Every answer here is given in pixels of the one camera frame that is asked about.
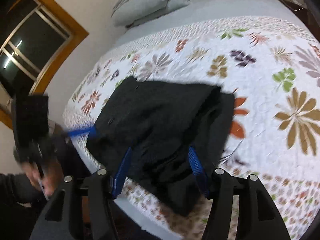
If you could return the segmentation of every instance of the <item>orange wooden frame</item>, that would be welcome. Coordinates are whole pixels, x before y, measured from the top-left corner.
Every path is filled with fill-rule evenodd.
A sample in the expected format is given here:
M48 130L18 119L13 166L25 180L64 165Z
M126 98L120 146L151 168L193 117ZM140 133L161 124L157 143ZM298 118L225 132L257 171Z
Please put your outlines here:
M19 3L18 0L10 9ZM89 35L89 33L76 22L60 5L54 0L38 0L41 2L59 21L61 21L72 33L71 40L62 48L60 53L53 59L41 79L36 83L33 94L43 94L51 79L58 71L62 63L71 52ZM9 114L0 108L0 121L12 129L12 121Z

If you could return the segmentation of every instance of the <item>person's arm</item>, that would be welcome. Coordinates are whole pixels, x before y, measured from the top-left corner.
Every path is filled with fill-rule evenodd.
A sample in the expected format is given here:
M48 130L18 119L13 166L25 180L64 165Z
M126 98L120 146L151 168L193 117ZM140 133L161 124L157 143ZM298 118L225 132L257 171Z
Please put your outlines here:
M0 174L0 202L7 205L30 203L41 197L25 174Z

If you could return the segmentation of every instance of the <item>window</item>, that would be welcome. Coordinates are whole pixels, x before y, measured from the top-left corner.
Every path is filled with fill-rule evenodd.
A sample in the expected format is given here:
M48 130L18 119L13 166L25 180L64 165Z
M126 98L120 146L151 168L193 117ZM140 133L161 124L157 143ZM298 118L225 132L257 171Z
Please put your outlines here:
M0 32L0 121L11 127L10 99L44 93L50 80L88 35L54 0L19 0Z

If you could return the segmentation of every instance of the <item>metal bolt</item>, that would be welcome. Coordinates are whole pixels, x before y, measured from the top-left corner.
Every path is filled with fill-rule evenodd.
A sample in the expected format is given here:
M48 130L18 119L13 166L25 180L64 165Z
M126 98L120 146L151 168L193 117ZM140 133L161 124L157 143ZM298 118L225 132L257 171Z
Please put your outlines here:
M70 182L72 181L72 176L65 176L64 177L64 182Z
M219 175L222 175L224 173L224 170L223 169L216 169L216 173L219 174Z
M107 171L105 169L98 170L98 175L100 175L100 176L105 175L106 173L107 173Z
M254 175L254 174L251 174L251 175L249 176L249 178L250 178L252 181L257 181L257 180L258 180L258 177L257 177L256 175Z

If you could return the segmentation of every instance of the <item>floral bedsheet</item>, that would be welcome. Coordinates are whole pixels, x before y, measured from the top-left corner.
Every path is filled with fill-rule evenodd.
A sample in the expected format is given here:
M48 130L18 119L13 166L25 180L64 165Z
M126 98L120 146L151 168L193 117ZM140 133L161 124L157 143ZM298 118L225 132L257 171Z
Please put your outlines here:
M320 207L320 45L307 31L272 17L235 17L186 25L106 53L79 85L65 124L92 124L127 76L138 80L218 84L236 94L234 119L220 166L256 174L276 203L292 239ZM86 136L76 140L87 158ZM174 214L127 179L123 194L140 212L184 239L201 239L211 201L188 217ZM235 238L234 198L229 239Z

